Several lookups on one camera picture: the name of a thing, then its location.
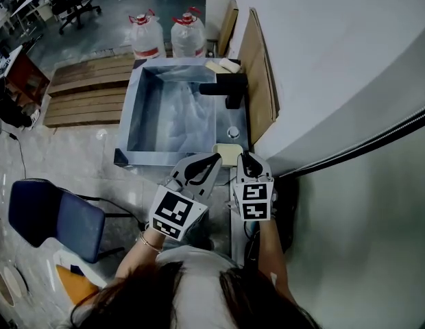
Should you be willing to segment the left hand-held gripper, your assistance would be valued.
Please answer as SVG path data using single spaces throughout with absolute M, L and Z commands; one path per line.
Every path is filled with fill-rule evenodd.
M 149 226 L 181 241 L 208 210 L 210 196 L 222 165 L 218 153 L 194 154 L 177 163 L 158 186 L 149 211 Z

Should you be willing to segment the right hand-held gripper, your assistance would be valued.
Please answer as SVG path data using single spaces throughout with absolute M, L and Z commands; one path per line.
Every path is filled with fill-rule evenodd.
M 274 182 L 270 165 L 260 156 L 244 151 L 237 157 L 234 200 L 242 221 L 271 219 Z

